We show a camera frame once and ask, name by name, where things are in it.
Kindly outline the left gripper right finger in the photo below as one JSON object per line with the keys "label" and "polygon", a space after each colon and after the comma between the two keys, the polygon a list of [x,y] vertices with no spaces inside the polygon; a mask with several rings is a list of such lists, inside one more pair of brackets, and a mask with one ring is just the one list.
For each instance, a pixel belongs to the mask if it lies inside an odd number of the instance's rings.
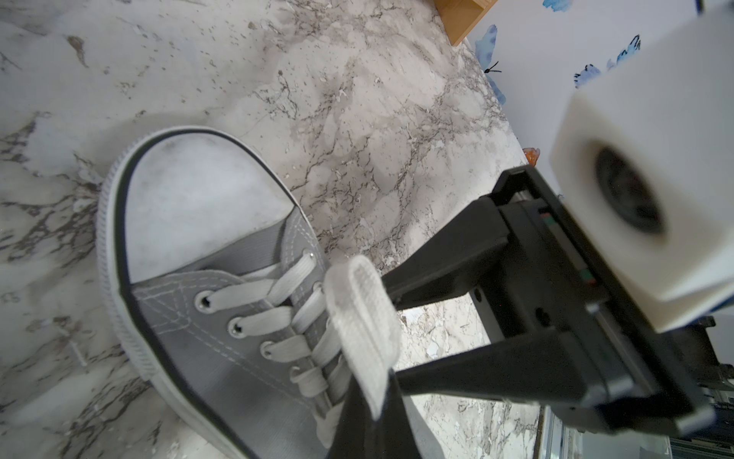
{"label": "left gripper right finger", "polygon": [[394,372],[388,375],[388,386],[380,420],[376,422],[376,457],[385,459],[421,459],[410,426],[403,394]]}

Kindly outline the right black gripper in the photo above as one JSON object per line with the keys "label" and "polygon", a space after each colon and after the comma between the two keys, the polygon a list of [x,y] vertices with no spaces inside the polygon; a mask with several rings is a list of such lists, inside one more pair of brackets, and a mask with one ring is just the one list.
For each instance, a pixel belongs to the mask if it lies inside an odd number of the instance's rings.
{"label": "right black gripper", "polygon": [[529,166],[503,172],[490,198],[472,201],[382,281],[398,310],[479,283],[480,315],[502,335],[400,371],[406,394],[539,403],[594,433],[690,436],[715,422],[671,346]]}

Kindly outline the grey canvas sneaker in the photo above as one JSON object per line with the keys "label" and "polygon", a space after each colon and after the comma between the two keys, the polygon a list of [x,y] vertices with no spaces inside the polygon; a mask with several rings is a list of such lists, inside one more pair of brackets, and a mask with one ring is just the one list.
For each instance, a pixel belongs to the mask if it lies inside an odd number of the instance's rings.
{"label": "grey canvas sneaker", "polygon": [[229,458],[440,458],[394,379],[401,322],[373,263],[331,264],[244,143],[170,127],[113,164],[97,265],[132,365]]}

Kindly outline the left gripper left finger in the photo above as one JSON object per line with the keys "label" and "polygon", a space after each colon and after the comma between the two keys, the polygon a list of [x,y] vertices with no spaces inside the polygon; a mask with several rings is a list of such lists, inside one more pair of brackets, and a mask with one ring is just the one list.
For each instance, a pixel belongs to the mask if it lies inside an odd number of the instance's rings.
{"label": "left gripper left finger", "polygon": [[373,424],[372,413],[362,395],[357,380],[353,378],[344,399],[338,428],[327,457],[329,459],[367,459],[373,448],[369,445],[369,428]]}

